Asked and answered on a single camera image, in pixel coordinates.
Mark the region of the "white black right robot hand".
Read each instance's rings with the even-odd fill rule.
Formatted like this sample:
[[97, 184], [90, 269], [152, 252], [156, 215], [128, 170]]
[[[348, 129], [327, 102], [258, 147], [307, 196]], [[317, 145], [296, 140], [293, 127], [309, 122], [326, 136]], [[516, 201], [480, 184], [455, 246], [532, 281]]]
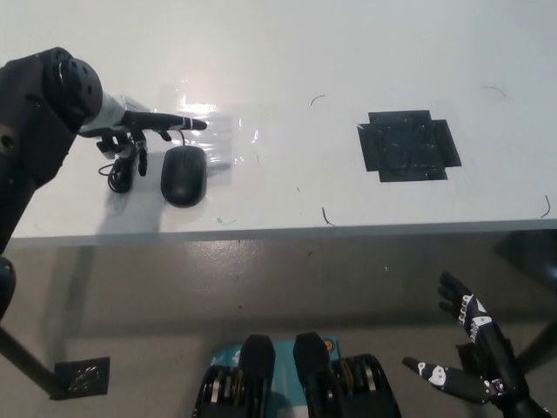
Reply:
[[463, 326], [480, 356], [477, 374], [406, 357], [402, 363], [428, 381], [434, 388], [451, 396], [485, 404], [498, 397], [521, 398], [529, 395], [524, 374], [520, 371], [510, 343], [499, 325], [478, 297], [448, 272], [440, 275], [440, 308]]

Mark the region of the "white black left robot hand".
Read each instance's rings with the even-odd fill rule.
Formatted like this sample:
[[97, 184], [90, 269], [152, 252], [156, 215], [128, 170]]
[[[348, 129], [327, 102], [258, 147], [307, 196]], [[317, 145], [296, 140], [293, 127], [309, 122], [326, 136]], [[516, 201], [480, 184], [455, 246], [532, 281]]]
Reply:
[[205, 121], [176, 114], [150, 111], [145, 105], [123, 94], [105, 92], [98, 116], [84, 125], [79, 135], [84, 138], [99, 138], [97, 147], [106, 158], [122, 154], [134, 147], [138, 153], [138, 172], [147, 173], [148, 148], [146, 131], [157, 133], [164, 142], [171, 142], [171, 131], [203, 131]]

